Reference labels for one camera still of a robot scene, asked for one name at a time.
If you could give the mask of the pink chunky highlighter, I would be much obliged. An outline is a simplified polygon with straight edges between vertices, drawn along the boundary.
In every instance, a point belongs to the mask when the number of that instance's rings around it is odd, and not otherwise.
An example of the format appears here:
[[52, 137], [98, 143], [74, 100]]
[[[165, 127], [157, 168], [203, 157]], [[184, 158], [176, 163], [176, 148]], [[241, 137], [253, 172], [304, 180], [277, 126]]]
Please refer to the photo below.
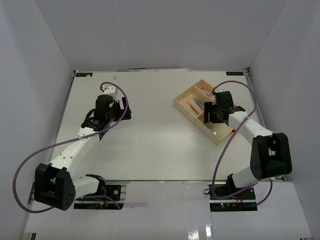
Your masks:
[[200, 90], [201, 90], [207, 97], [209, 97], [209, 98], [212, 98], [212, 97], [213, 97], [212, 92], [210, 92], [210, 91], [208, 91], [208, 90], [206, 90], [206, 89], [204, 89], [204, 88], [200, 88]]

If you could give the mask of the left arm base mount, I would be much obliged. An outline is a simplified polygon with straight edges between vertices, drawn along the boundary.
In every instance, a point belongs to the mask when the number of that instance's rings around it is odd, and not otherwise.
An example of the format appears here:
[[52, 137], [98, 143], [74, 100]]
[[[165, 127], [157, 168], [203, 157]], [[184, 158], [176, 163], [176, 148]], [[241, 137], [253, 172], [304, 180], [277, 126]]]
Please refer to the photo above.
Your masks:
[[126, 200], [127, 185], [123, 182], [106, 182], [100, 192], [78, 198], [75, 210], [121, 210]]

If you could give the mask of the beige slim orange-tip pen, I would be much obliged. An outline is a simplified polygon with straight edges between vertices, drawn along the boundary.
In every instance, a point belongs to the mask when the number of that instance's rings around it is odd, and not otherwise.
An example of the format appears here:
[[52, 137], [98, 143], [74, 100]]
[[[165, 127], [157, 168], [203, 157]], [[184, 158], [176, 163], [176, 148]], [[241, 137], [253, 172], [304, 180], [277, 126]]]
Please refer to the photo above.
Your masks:
[[198, 112], [197, 104], [196, 104], [194, 101], [186, 100], [185, 102], [187, 103], [187, 105], [188, 105], [195, 113]]

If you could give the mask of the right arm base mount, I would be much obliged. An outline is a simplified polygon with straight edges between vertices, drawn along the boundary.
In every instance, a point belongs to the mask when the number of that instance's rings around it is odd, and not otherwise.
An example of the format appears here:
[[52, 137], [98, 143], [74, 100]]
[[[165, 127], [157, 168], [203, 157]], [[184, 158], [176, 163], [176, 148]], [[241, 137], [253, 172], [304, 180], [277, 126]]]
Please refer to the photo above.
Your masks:
[[255, 212], [256, 195], [253, 188], [226, 199], [218, 199], [212, 194], [212, 185], [208, 184], [203, 193], [209, 197], [209, 208], [212, 213], [222, 212]]

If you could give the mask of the blue slim capped pen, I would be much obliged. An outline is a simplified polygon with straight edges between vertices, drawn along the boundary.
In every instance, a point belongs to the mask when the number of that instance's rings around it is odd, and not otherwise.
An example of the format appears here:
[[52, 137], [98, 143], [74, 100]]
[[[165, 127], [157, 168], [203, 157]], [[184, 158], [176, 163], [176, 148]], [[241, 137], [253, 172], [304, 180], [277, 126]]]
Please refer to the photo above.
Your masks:
[[194, 102], [199, 106], [199, 108], [204, 111], [204, 105], [197, 99], [197, 98], [194, 98], [193, 99]]

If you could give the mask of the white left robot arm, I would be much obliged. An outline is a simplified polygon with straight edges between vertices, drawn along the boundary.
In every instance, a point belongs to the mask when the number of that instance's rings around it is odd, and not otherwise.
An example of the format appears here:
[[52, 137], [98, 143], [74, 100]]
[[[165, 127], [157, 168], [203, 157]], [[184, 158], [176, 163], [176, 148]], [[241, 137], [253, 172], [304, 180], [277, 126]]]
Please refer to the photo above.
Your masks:
[[80, 126], [75, 141], [48, 164], [39, 164], [35, 170], [35, 201], [66, 211], [72, 203], [89, 196], [99, 200], [105, 196], [104, 178], [88, 173], [74, 178], [77, 167], [87, 153], [102, 140], [113, 122], [131, 118], [127, 106], [120, 105], [115, 93], [103, 93], [95, 101]]

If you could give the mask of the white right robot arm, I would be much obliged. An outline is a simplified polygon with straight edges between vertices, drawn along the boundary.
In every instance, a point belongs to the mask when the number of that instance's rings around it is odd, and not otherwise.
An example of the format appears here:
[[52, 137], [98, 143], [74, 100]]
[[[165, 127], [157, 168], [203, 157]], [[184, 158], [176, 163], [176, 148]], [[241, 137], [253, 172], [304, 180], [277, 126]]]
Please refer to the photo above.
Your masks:
[[229, 91], [214, 93], [215, 102], [204, 103], [205, 123], [225, 123], [251, 145], [249, 166], [232, 173], [215, 191], [219, 196], [236, 200], [244, 188], [259, 181], [288, 175], [292, 172], [289, 140], [284, 133], [274, 133], [254, 119], [241, 106], [234, 105]]

